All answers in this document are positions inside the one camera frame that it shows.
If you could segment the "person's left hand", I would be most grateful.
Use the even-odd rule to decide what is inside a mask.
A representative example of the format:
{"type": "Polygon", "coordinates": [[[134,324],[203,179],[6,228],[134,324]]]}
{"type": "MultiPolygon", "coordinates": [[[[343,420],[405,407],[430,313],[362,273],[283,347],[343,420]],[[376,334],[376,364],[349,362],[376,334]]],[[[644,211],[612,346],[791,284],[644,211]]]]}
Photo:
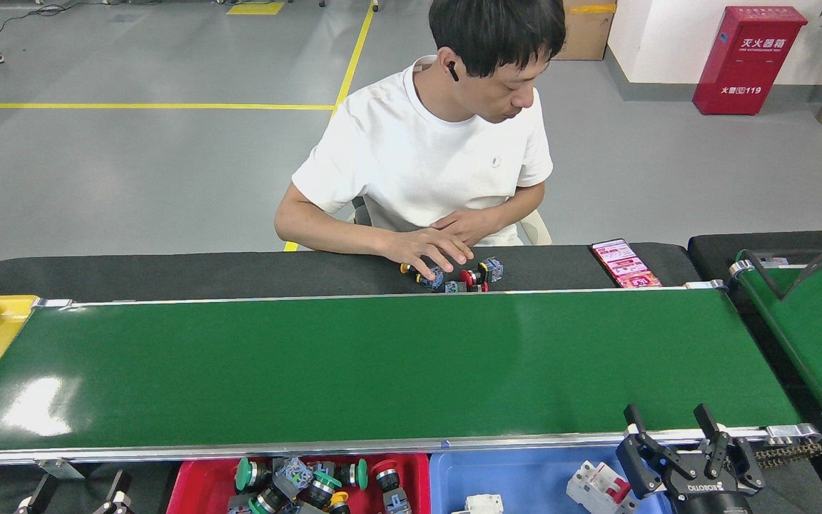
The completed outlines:
{"type": "Polygon", "coordinates": [[[501,231],[505,226],[493,208],[460,209],[430,224],[430,228],[456,236],[469,247],[501,231]]]}

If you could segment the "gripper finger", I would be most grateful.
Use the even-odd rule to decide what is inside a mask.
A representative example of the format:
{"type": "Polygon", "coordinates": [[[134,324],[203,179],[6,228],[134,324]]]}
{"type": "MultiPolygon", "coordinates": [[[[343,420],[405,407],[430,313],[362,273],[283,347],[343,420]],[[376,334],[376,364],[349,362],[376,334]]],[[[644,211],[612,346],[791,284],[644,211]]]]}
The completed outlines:
{"type": "Polygon", "coordinates": [[[14,511],[15,514],[45,513],[54,497],[54,478],[45,474],[36,485],[33,493],[23,498],[14,511]]]}
{"type": "Polygon", "coordinates": [[[133,482],[131,474],[123,469],[119,470],[114,475],[105,500],[94,510],[94,513],[133,513],[131,497],[128,495],[131,482],[133,482]]]}

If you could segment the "person's right hand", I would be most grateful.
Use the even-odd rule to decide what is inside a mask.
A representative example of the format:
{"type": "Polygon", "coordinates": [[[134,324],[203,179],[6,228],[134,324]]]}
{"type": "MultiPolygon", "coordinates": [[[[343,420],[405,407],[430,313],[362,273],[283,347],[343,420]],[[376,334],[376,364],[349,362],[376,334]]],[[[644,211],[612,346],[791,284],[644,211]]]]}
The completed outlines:
{"type": "Polygon", "coordinates": [[[427,264],[443,272],[452,272],[454,265],[463,266],[474,258],[473,251],[458,237],[434,228],[411,232],[386,232],[378,254],[395,263],[413,267],[425,279],[436,279],[427,264]]]}

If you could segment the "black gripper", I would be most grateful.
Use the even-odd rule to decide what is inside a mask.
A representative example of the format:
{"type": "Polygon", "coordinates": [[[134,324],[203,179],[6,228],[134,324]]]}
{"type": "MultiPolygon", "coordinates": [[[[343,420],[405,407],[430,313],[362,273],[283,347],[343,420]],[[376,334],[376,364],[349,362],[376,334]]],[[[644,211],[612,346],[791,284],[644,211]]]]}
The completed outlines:
{"type": "Polygon", "coordinates": [[[637,498],[648,498],[660,485],[668,485],[668,498],[676,513],[751,512],[744,493],[763,490],[766,479],[747,439],[721,429],[706,404],[695,407],[695,419],[707,440],[702,472],[707,480],[697,478],[688,459],[648,435],[636,405],[628,405],[624,416],[636,432],[627,433],[617,446],[616,457],[637,498]],[[665,479],[667,470],[681,476],[665,479]]]}

